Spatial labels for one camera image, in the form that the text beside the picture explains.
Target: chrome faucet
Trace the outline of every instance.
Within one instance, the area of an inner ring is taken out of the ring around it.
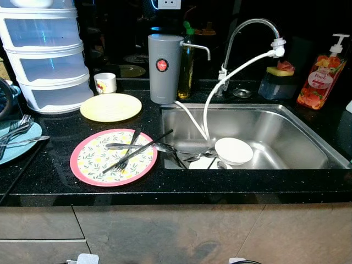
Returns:
[[[273,23],[271,23],[269,20],[264,19],[264,18],[254,18],[254,19],[249,19],[245,22],[243,22],[242,24],[240,24],[238,27],[235,28],[235,30],[232,32],[230,40],[229,40],[229,45],[227,47],[227,52],[226,52],[226,57],[225,57],[225,61],[224,63],[221,65],[221,70],[219,71],[219,77],[218,80],[222,80],[226,77],[227,75],[227,64],[229,62],[229,57],[230,57],[230,52],[231,52],[231,48],[232,48],[232,43],[233,40],[235,39],[235,36],[237,35],[237,33],[244,28],[245,26],[249,25],[249,24],[253,24],[253,23],[261,23],[261,24],[265,24],[267,26],[269,26],[272,31],[274,32],[275,38],[276,40],[280,39],[280,34],[279,31],[276,29],[276,27],[274,26]],[[220,88],[218,89],[217,93],[215,94],[216,96],[222,96],[223,91],[227,91],[229,85],[229,81],[227,81],[225,84],[223,84],[222,86],[220,86]]]

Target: green bottle cap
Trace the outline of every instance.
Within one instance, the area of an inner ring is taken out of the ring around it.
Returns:
[[[184,21],[183,22],[183,26],[185,27],[186,29],[186,34],[187,35],[194,35],[194,29],[191,27],[191,24],[189,24],[188,21]]]

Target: white hose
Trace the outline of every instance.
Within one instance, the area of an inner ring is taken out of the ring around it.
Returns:
[[[249,61],[247,61],[246,63],[242,64],[240,67],[238,67],[236,70],[232,71],[230,74],[228,74],[224,79],[222,79],[220,82],[218,82],[215,87],[213,88],[213,90],[210,92],[207,101],[205,102],[204,105],[204,112],[203,112],[203,123],[204,123],[204,132],[206,135],[206,140],[210,141],[210,135],[209,135],[209,129],[208,129],[208,121],[207,121],[207,115],[208,115],[208,107],[210,104],[210,100],[213,97],[213,95],[218,91],[219,87],[221,85],[223,85],[228,79],[230,79],[233,75],[235,75],[236,73],[238,73],[239,71],[243,70],[244,68],[246,68],[248,65],[252,64],[253,62],[261,59],[261,58],[265,58],[265,57],[270,57],[273,56],[273,54],[275,54],[275,50],[270,50],[266,53],[263,53],[261,55],[258,55],[257,57],[254,57],[253,59],[250,59]]]
[[[203,138],[205,140],[207,140],[207,136],[205,135],[204,131],[202,130],[202,128],[199,126],[199,124],[197,123],[196,119],[194,119],[193,115],[191,114],[191,112],[189,112],[189,110],[187,109],[187,107],[182,104],[179,101],[175,101],[175,104],[180,106],[184,111],[186,111],[186,113],[188,114],[189,118],[192,120],[193,124],[198,128],[200,134],[202,134]]]

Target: yellow sponge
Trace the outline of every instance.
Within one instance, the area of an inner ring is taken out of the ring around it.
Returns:
[[[279,70],[277,67],[268,67],[266,68],[266,71],[272,75],[279,77],[292,76],[294,74],[294,71]]]

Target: yellow plate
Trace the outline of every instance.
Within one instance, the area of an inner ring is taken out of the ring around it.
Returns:
[[[81,114],[98,122],[118,122],[138,114],[142,103],[123,93],[107,93],[89,98],[81,105]]]

